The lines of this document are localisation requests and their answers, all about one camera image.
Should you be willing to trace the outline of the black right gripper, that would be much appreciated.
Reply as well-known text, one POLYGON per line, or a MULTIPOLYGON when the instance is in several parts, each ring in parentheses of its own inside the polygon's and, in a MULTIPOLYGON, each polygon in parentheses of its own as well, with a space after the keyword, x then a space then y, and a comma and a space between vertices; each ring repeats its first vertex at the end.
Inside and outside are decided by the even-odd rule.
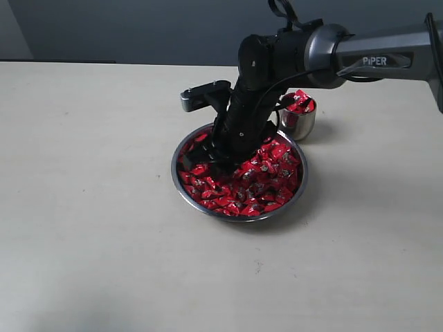
POLYGON ((278 100, 278 89, 250 91, 243 82, 231 87, 226 111, 217 113, 208 137, 184 155, 184 168, 209 164, 232 173, 276 134, 277 127, 268 121, 278 100))

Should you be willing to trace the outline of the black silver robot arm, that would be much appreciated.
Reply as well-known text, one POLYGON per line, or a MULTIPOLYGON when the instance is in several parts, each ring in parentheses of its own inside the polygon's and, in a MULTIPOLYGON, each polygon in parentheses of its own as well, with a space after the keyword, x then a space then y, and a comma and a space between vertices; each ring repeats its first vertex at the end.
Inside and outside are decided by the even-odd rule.
POLYGON ((232 172, 248 160, 276 127, 272 112, 291 88, 335 89, 347 81, 387 79, 427 82, 442 103, 442 22, 351 35, 338 24, 273 36, 250 35, 238 52, 235 84, 219 80, 181 94, 185 111, 212 107, 211 134, 183 158, 186 169, 212 164, 232 172))

